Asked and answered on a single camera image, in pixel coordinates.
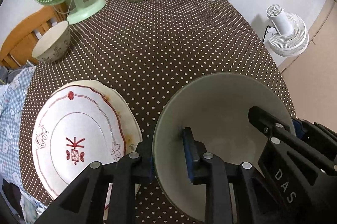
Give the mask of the red patterned white plate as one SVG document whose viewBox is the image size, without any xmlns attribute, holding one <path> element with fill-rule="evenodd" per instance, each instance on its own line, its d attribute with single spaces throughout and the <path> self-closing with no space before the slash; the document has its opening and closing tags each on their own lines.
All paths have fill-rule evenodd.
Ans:
<svg viewBox="0 0 337 224">
<path fill-rule="evenodd" d="M 109 88 L 94 81 L 74 82 L 55 91 L 35 120 L 35 170 L 51 200 L 92 162 L 114 163 L 126 151 Z"/>
</svg>

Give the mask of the round yellow floral plate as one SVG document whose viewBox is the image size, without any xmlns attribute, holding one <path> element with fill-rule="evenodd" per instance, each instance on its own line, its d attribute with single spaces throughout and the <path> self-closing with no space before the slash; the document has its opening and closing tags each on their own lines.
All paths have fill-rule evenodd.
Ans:
<svg viewBox="0 0 337 224">
<path fill-rule="evenodd" d="M 48 126 L 50 194 L 58 196 L 94 161 L 114 163 L 134 152 L 142 133 L 130 108 L 114 89 L 98 81 L 70 82 L 50 97 Z"/>
</svg>

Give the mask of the grey floral bowl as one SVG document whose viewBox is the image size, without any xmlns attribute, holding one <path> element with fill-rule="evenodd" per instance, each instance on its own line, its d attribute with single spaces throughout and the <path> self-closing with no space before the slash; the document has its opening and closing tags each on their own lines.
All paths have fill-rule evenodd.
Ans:
<svg viewBox="0 0 337 224">
<path fill-rule="evenodd" d="M 45 63 L 56 62 L 64 56 L 69 44 L 69 23 L 59 22 L 39 39 L 32 51 L 32 57 Z"/>
</svg>

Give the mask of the white fan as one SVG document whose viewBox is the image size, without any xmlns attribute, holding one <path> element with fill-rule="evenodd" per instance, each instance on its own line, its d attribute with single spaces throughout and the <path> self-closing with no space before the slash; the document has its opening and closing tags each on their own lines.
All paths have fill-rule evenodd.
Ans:
<svg viewBox="0 0 337 224">
<path fill-rule="evenodd" d="M 287 13 L 279 4 L 270 5 L 266 14 L 272 26 L 268 26 L 263 43 L 285 58 L 295 57 L 307 49 L 309 34 L 305 22 L 294 13 Z"/>
</svg>

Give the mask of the blue checked bedding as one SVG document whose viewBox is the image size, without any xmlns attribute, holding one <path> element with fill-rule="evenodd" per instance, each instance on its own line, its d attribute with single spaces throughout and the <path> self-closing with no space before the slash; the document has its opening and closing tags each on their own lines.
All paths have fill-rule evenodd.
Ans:
<svg viewBox="0 0 337 224">
<path fill-rule="evenodd" d="M 21 118 L 35 66 L 8 72 L 2 67 L 1 78 L 1 178 L 3 186 L 9 184 L 18 190 L 17 213 L 26 223 L 35 223 L 47 207 L 29 195 L 23 188 L 19 161 Z"/>
</svg>

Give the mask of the brown polka dot tablecloth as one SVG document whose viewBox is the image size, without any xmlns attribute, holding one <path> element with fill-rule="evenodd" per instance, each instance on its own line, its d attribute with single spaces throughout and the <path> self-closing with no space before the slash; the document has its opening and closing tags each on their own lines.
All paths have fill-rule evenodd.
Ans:
<svg viewBox="0 0 337 224">
<path fill-rule="evenodd" d="M 215 72 L 249 76 L 272 90 L 290 114 L 283 77 L 257 34 L 227 0 L 107 0 L 72 25 L 70 49 L 55 64 L 38 64 L 25 100 L 19 160 L 24 189 L 51 203 L 33 164 L 33 123 L 52 92 L 72 80 L 116 89 L 146 136 L 165 104 L 185 84 Z"/>
</svg>

